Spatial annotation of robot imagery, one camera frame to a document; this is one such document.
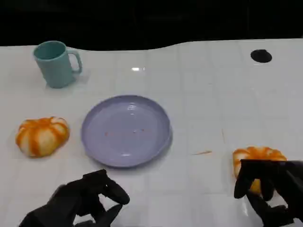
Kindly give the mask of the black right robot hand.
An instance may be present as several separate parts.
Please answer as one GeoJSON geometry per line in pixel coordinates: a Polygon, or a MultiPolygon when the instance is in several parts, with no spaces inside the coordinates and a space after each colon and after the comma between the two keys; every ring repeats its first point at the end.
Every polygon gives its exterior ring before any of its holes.
{"type": "Polygon", "coordinates": [[[303,220],[303,162],[242,159],[234,187],[236,199],[246,196],[265,227],[281,227],[303,220]],[[267,204],[274,191],[287,206],[267,204]]]}

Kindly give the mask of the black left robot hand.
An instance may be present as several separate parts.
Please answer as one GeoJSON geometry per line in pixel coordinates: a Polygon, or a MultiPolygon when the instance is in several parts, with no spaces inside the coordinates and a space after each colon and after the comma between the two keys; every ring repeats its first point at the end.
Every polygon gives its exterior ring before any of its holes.
{"type": "Polygon", "coordinates": [[[93,220],[77,226],[109,227],[129,202],[126,191],[101,169],[60,185],[44,206],[27,213],[20,226],[72,227],[76,216],[91,215],[93,220]]]}

